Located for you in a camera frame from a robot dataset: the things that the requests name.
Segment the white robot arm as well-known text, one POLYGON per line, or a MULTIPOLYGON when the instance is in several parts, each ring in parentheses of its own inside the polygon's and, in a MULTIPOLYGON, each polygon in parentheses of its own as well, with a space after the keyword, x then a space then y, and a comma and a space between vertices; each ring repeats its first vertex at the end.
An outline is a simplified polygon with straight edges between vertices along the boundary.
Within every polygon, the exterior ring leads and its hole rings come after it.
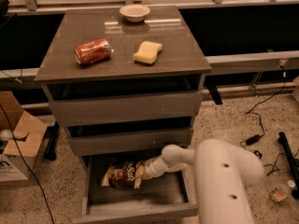
POLYGON ((147 177, 193 167, 199 224, 255 224, 246 187, 264 177, 260 159, 252 152, 219 139, 207 139, 195 149, 167 145, 145 162, 147 177))

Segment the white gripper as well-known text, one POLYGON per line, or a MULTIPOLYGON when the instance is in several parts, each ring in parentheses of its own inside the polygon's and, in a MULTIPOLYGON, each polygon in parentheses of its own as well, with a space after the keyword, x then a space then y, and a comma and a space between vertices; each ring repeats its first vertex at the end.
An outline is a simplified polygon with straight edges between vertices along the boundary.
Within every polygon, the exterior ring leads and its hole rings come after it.
POLYGON ((143 178, 152 179, 157 178, 165 173, 174 173, 181 171, 187 167, 186 163, 170 163, 166 161, 162 155, 151 158, 144 163, 143 167, 143 178))

